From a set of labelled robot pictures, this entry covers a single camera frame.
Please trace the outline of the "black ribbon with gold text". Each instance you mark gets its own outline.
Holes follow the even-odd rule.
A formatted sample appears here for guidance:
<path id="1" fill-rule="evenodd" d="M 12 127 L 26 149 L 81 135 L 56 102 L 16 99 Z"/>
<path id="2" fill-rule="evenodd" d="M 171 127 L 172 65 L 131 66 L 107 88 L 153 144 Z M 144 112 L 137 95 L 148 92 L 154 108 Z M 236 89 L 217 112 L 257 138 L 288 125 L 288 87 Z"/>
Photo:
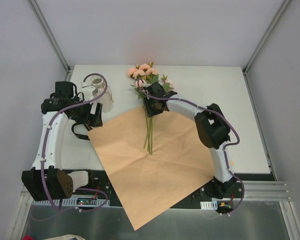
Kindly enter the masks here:
<path id="1" fill-rule="evenodd" d="M 71 131 L 72 133 L 79 139 L 79 140 L 85 140 L 85 141 L 89 141 L 90 138 L 88 136 L 87 133 L 83 133 L 83 132 L 77 132 L 77 127 L 78 126 L 82 126 L 86 129 L 86 132 L 89 132 L 91 131 L 93 128 L 88 124 L 88 123 L 85 123 L 85 124 L 82 124 L 82 123 L 78 123 L 78 122 L 75 122 L 72 126 L 71 126 Z"/>

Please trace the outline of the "green and orange wrapping paper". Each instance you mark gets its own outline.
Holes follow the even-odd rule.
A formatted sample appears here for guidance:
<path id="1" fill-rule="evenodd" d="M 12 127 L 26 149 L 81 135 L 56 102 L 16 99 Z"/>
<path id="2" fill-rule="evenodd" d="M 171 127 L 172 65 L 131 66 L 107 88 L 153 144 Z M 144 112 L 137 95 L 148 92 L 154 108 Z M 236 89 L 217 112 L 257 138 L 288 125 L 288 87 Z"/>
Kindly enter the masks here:
<path id="1" fill-rule="evenodd" d="M 153 118 L 153 149 L 144 147 L 144 109 L 139 106 L 88 132 L 120 203 L 137 230 L 214 176 L 209 149 L 194 121 L 175 112 Z"/>

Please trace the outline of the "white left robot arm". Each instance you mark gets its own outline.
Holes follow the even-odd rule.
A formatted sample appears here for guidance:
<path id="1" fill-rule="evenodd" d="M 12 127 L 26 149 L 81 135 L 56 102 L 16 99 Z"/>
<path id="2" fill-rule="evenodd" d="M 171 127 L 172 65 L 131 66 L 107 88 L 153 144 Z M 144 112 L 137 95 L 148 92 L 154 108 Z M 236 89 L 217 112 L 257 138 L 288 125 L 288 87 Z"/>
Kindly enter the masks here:
<path id="1" fill-rule="evenodd" d="M 43 124 L 38 152 L 31 169 L 21 175 L 36 202 L 69 199 L 77 189 L 86 195 L 95 191 L 91 170 L 62 170 L 62 143 L 69 120 L 74 121 L 74 127 L 83 125 L 88 131 L 103 125 L 103 105 L 92 102 L 98 94 L 100 89 L 92 83 L 84 83 L 78 90 L 72 82 L 57 81 L 55 91 L 41 104 Z"/>

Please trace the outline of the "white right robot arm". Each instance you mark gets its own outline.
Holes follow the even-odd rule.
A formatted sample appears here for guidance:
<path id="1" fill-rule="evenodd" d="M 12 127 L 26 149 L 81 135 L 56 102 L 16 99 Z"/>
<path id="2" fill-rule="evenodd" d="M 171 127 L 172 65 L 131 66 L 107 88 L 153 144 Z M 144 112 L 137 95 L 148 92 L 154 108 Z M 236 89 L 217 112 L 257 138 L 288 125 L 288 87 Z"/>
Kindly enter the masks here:
<path id="1" fill-rule="evenodd" d="M 231 194 L 236 180 L 230 173 L 225 157 L 225 146 L 231 140 L 231 128 L 219 105 L 212 103 L 206 107 L 198 106 L 180 98 L 173 90 L 166 92 L 158 82 L 148 86 L 139 85 L 138 90 L 145 95 L 143 104 L 148 117 L 167 111 L 178 113 L 195 122 L 199 140 L 209 149 L 214 167 L 214 177 L 205 187 L 205 193 L 217 199 Z"/>

